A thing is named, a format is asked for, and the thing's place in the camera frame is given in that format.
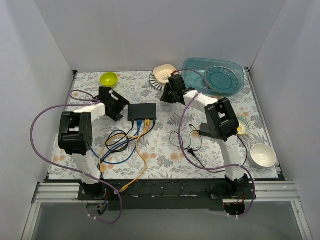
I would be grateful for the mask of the black network switch box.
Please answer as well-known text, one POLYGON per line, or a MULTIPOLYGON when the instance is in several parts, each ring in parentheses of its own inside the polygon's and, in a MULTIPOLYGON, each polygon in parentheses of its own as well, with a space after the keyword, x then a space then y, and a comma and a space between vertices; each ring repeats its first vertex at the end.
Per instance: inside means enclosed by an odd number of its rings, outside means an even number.
POLYGON ((128 121, 137 120, 156 120, 157 105, 156 103, 138 103, 128 106, 128 121))

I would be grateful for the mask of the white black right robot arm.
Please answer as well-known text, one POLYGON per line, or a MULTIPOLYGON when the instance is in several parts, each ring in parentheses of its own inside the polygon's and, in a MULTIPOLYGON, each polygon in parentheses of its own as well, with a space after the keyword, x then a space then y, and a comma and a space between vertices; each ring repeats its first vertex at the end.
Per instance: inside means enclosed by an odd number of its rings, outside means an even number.
POLYGON ((241 165, 238 149, 239 121, 228 98, 208 97, 194 88, 187 88, 179 74, 172 74, 165 85, 162 102, 185 106, 178 125, 178 140, 182 153, 185 153, 181 140, 181 128, 188 108, 192 107, 205 114, 210 137, 216 139, 222 152, 224 165, 211 170, 225 169, 227 195, 237 199, 249 185, 249 172, 241 165))

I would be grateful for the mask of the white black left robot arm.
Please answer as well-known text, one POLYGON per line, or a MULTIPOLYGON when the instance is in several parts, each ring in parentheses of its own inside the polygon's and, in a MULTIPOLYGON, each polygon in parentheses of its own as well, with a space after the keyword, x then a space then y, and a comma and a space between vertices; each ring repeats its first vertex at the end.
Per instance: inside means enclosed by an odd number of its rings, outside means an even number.
POLYGON ((71 156, 77 169, 82 172, 81 186, 84 192, 95 200, 101 200, 106 196, 107 191, 105 185, 98 181, 102 173, 91 154, 94 140, 92 123, 103 116, 115 122, 121 120, 123 118, 121 111, 130 102, 111 87, 100 87, 95 99, 97 103, 62 113, 58 146, 71 156))

